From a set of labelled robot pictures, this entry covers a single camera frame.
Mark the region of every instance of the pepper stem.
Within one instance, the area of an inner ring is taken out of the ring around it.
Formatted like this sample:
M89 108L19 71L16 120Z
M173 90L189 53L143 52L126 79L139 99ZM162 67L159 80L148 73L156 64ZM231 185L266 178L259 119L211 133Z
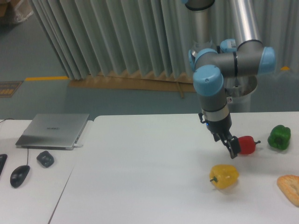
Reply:
M216 176L213 177L213 179L210 180L210 182L215 181L216 183L218 182Z

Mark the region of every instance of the computer mouse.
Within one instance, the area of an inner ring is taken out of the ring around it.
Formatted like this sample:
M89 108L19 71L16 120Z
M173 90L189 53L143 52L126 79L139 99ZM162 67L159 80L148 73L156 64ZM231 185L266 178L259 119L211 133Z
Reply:
M43 151L36 159L46 168L54 163L54 158L48 151Z
M10 184L13 188L18 188L29 173L30 166L23 165L15 169L10 176Z

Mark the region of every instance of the green bell pepper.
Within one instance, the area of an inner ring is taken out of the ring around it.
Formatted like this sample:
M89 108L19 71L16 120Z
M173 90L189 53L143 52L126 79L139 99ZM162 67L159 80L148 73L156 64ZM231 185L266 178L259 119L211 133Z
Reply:
M291 130L283 125L277 125L272 129L268 137L268 143L271 147L285 150L288 148L291 138Z

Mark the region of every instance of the red bell pepper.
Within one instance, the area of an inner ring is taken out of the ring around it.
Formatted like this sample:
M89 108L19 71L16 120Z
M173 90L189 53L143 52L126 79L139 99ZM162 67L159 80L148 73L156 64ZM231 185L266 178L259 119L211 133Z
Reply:
M255 142L251 136L243 136L238 138L241 147L240 154L248 155L256 150L256 144L261 143L261 141Z

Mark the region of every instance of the metal pole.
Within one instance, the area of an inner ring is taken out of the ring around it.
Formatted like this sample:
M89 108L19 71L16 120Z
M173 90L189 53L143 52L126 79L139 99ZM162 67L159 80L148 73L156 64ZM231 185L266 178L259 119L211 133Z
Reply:
M237 48L244 42L261 41L252 0L230 0Z

